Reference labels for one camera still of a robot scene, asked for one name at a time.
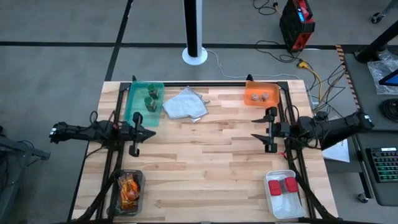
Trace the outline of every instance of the green plastic tray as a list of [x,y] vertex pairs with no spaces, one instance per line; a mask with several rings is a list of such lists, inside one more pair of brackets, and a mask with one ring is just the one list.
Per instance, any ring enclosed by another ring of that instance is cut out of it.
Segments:
[[[148,111],[144,102],[145,97],[149,97],[147,88],[150,84],[155,85],[159,93],[159,99],[155,100],[156,109],[153,112]],[[126,111],[124,112],[124,119],[131,126],[134,126],[134,122],[132,121],[132,115],[135,112],[140,112],[144,117],[144,120],[142,122],[142,125],[144,127],[158,127],[160,112],[162,111],[163,97],[163,83],[134,81],[130,87],[130,94],[129,98],[127,99]]]

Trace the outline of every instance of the gray carpet floor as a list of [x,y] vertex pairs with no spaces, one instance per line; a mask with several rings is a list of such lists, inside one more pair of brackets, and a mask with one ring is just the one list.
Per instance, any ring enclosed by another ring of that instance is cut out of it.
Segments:
[[[397,19],[395,10],[380,24],[370,23],[369,17],[388,1],[308,1],[317,22],[316,33],[309,41],[313,45],[368,44]],[[125,7],[126,1],[122,0],[0,0],[0,41],[115,42]],[[182,15],[180,0],[135,0],[123,42],[184,43]],[[204,43],[253,44],[261,39],[283,43],[278,16],[258,14],[251,1],[204,0],[203,16]],[[297,75],[307,85],[313,81],[312,74],[297,69],[295,62],[280,63],[253,49],[210,50],[218,54],[228,76],[288,73]],[[50,144],[49,130],[59,121],[89,124],[112,51],[111,47],[0,47],[0,125],[11,139],[29,140],[52,153],[50,160],[27,170],[10,223],[56,223],[67,219],[86,142]],[[209,53],[205,64],[190,67],[182,62],[181,52],[178,48],[121,48],[112,81],[130,80],[132,75],[140,80],[160,81],[233,79],[221,74],[213,53]],[[304,50],[300,58],[310,62],[322,79],[340,64],[335,50]],[[342,115],[348,115],[356,109],[353,97],[344,78],[338,84],[346,89],[330,104]],[[315,88],[311,94],[318,96],[318,90]],[[356,201],[355,195],[363,191],[357,174],[336,174],[333,170],[329,173],[342,218],[396,223],[397,208],[381,207],[375,200],[367,204]]]

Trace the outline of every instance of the computer monitor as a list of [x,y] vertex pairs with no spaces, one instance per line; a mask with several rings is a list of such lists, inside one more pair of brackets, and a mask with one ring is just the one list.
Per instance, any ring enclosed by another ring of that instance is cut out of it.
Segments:
[[398,86],[398,69],[379,81],[380,85]]

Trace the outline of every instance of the red sponge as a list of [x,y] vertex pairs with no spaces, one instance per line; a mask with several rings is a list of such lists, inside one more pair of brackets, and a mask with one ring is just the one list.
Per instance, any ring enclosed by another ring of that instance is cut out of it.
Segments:
[[268,186],[271,196],[278,196],[282,194],[282,190],[280,189],[280,184],[278,180],[268,181]]
[[299,191],[297,181],[294,179],[294,177],[285,178],[285,185],[286,185],[288,192],[298,192]]

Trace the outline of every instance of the clear plastic container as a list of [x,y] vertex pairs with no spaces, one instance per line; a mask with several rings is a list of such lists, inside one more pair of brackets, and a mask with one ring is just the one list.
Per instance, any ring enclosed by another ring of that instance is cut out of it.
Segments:
[[[146,104],[146,99],[151,98],[150,90],[148,89],[149,86],[154,86],[157,92],[157,98],[153,99],[151,109],[149,109]],[[163,83],[134,81],[130,87],[130,94],[126,104],[126,112],[124,112],[124,119],[131,126],[135,126],[132,121],[133,114],[135,112],[140,112],[144,117],[144,120],[142,121],[143,127],[158,127],[160,112],[162,111],[163,97]]]
[[270,171],[264,177],[264,187],[266,189],[269,211],[278,219],[300,218],[305,215],[305,210],[301,206],[299,194],[297,192],[284,192],[279,196],[271,196],[268,187],[270,180],[284,180],[286,177],[295,177],[296,173],[292,170]]
[[[132,174],[135,183],[138,185],[138,189],[140,191],[140,196],[138,198],[137,207],[132,210],[121,210],[121,201],[120,201],[120,189],[118,190],[117,195],[112,195],[112,197],[116,197],[116,206],[114,209],[114,216],[127,216],[133,217],[138,215],[142,210],[142,203],[144,201],[144,191],[145,191],[145,176],[140,170],[121,170],[121,176],[126,174]],[[109,207],[106,210],[106,213],[109,215]]]

